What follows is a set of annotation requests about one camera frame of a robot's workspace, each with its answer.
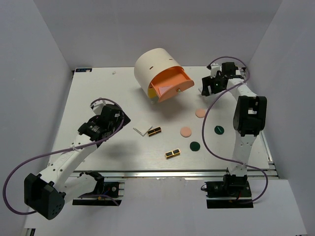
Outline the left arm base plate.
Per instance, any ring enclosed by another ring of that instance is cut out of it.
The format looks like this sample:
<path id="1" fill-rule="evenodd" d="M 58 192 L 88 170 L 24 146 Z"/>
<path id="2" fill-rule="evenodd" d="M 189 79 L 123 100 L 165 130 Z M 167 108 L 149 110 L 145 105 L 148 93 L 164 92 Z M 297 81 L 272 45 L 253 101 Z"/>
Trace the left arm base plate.
<path id="1" fill-rule="evenodd" d="M 87 193 L 72 201 L 73 206 L 118 207 L 123 199 L 125 183 L 121 180 L 106 180 L 99 191 Z"/>

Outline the green puff with ribbon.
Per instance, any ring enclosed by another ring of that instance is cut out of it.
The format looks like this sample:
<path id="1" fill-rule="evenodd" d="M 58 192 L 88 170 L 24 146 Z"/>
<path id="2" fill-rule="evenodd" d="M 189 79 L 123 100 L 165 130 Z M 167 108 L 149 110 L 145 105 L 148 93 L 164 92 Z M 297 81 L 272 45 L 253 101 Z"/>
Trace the green puff with ribbon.
<path id="1" fill-rule="evenodd" d="M 222 126 L 217 125 L 215 126 L 214 131 L 216 134 L 222 135 L 224 133 L 224 128 Z"/>

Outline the blue corner label left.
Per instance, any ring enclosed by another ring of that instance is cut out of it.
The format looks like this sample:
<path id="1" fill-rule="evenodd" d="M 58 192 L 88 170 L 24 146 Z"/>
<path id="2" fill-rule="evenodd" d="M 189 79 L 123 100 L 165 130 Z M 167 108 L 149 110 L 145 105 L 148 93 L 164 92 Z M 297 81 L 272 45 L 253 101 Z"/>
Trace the blue corner label left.
<path id="1" fill-rule="evenodd" d="M 75 73 L 86 73 L 86 72 L 92 72 L 91 68 L 76 68 Z"/>

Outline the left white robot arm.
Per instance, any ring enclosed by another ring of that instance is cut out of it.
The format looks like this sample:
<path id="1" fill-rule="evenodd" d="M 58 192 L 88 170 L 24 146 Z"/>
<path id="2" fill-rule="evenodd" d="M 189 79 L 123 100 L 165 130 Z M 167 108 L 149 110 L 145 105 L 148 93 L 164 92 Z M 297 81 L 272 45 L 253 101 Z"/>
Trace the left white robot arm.
<path id="1" fill-rule="evenodd" d="M 96 171 L 82 172 L 70 179 L 73 171 L 100 145 L 115 135 L 130 118 L 120 106 L 106 104 L 100 114 L 83 123 L 69 151 L 63 151 L 50 166 L 24 180 L 25 204 L 47 220 L 54 219 L 64 205 L 81 196 L 99 196 L 105 191 L 104 177 Z"/>

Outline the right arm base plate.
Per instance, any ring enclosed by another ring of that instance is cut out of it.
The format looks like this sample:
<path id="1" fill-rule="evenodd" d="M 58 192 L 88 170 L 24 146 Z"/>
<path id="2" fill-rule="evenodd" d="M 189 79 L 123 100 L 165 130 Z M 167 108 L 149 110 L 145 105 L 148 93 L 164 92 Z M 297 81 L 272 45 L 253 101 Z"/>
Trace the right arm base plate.
<path id="1" fill-rule="evenodd" d="M 208 181 L 200 189 L 206 193 L 207 209 L 253 208 L 248 182 L 244 187 L 230 187 L 225 190 L 223 181 Z"/>

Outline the peach round makeup puff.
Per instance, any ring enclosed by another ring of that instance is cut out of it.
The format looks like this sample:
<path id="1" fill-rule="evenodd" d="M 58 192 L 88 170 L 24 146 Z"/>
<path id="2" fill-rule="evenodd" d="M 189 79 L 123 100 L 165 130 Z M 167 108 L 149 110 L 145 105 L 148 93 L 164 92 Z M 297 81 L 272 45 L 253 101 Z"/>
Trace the peach round makeup puff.
<path id="1" fill-rule="evenodd" d="M 180 134 L 184 138 L 188 138 L 192 135 L 192 130 L 189 127 L 182 127 L 180 129 Z"/>
<path id="2" fill-rule="evenodd" d="M 206 115 L 206 111 L 204 109 L 197 109 L 195 111 L 195 115 L 198 117 L 198 118 L 204 118 L 205 115 Z"/>

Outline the white cylindrical drawer organizer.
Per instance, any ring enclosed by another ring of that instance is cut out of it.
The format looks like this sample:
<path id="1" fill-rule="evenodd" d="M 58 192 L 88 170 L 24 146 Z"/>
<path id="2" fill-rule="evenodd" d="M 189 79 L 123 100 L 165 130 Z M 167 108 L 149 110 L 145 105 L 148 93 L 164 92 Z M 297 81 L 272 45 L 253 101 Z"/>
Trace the white cylindrical drawer organizer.
<path id="1" fill-rule="evenodd" d="M 148 87 L 152 79 L 160 72 L 174 66 L 180 65 L 165 49 L 155 48 L 139 57 L 134 66 L 134 76 L 148 96 Z"/>

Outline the plain dark green puff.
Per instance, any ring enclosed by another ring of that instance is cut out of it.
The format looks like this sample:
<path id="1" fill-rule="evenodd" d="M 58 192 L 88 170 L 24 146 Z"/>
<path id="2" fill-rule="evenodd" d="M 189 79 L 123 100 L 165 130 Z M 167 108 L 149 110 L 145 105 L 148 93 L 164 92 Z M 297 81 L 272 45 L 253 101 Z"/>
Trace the plain dark green puff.
<path id="1" fill-rule="evenodd" d="M 200 143 L 196 141 L 191 142 L 189 145 L 191 151 L 199 151 L 200 147 L 201 147 Z"/>

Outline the yellow drawer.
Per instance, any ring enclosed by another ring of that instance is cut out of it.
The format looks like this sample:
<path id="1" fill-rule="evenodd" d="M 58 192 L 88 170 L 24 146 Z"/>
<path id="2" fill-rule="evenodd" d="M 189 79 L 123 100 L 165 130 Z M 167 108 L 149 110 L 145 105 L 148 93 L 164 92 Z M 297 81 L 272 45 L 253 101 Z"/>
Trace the yellow drawer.
<path id="1" fill-rule="evenodd" d="M 156 96 L 157 96 L 157 93 L 156 93 L 155 89 L 154 88 L 148 88 L 148 97 L 150 99 L 152 99 Z"/>

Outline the pink square makeup pad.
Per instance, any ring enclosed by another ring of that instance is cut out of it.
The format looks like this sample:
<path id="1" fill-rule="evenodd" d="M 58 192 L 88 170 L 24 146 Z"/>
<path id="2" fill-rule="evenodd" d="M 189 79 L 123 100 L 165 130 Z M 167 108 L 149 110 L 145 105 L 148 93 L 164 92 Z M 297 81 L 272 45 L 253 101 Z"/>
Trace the pink square makeup pad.
<path id="1" fill-rule="evenodd" d="M 163 87 L 159 87 L 159 94 L 160 94 L 160 98 L 162 97 L 172 97 L 175 95 L 175 90 L 173 86 L 163 86 Z"/>

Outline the white square makeup pad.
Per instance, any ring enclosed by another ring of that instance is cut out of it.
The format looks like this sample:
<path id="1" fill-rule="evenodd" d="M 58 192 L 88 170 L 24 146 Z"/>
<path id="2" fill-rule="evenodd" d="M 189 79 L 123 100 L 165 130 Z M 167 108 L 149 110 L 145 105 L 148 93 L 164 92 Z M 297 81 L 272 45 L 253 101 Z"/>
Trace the white square makeup pad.
<path id="1" fill-rule="evenodd" d="M 152 129 L 151 125 L 136 125 L 133 129 L 140 134 L 142 137 L 146 135 L 146 133 Z"/>

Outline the white foam board front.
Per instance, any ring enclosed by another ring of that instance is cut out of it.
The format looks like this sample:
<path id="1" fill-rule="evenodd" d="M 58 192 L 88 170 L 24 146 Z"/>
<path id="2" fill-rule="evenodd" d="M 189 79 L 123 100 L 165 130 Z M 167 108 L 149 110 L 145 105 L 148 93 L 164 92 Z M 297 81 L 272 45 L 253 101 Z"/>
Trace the white foam board front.
<path id="1" fill-rule="evenodd" d="M 67 204 L 53 220 L 35 214 L 37 236 L 295 236 L 306 233 L 286 180 L 271 180 L 252 208 L 209 209 L 202 180 L 127 179 L 120 206 Z"/>

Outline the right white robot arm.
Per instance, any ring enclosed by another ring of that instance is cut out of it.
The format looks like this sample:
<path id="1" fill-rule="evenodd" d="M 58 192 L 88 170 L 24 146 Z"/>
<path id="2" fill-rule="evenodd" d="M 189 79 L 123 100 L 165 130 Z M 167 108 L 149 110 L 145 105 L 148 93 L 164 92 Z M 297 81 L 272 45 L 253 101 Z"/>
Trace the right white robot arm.
<path id="1" fill-rule="evenodd" d="M 214 101 L 226 92 L 230 92 L 237 104 L 233 116 L 233 128 L 236 138 L 231 159 L 216 158 L 229 162 L 227 176 L 222 184 L 223 192 L 234 196 L 240 190 L 237 179 L 246 180 L 248 161 L 252 146 L 265 127 L 267 98 L 252 92 L 248 85 L 249 72 L 242 75 L 234 62 L 224 62 L 221 65 L 212 63 L 207 66 L 211 75 L 202 78 L 202 96 L 217 94 Z"/>

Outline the orange top drawer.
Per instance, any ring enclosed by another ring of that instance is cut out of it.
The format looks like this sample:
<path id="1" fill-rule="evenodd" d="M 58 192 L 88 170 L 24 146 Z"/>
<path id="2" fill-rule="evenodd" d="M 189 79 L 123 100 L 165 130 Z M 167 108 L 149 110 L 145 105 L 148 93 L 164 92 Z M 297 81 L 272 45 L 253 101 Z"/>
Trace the orange top drawer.
<path id="1" fill-rule="evenodd" d="M 149 84 L 148 88 L 155 89 L 157 93 L 156 97 L 158 98 L 158 102 L 162 102 L 169 99 L 168 97 L 160 98 L 158 88 L 163 86 L 173 86 L 175 90 L 174 96 L 176 96 L 179 93 L 193 87 L 194 81 L 186 74 L 182 67 L 174 66 L 157 74 Z"/>

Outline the black gold lipstick case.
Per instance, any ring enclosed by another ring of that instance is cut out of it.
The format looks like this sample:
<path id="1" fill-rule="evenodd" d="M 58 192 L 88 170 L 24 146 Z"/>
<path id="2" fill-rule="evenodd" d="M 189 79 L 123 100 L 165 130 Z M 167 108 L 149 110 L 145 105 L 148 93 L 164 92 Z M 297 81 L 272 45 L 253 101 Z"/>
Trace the black gold lipstick case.
<path id="1" fill-rule="evenodd" d="M 156 127 L 156 128 L 153 128 L 153 129 L 147 131 L 147 134 L 148 134 L 149 137 L 153 136 L 153 135 L 156 135 L 158 133 L 161 133 L 161 127 Z"/>
<path id="2" fill-rule="evenodd" d="M 165 158 L 166 158 L 166 159 L 170 159 L 170 158 L 173 158 L 173 157 L 178 156 L 178 155 L 180 155 L 180 154 L 181 154 L 181 152 L 180 152 L 180 150 L 177 148 L 177 149 L 174 149 L 174 150 L 172 150 L 172 151 L 169 151 L 169 152 L 165 153 Z"/>

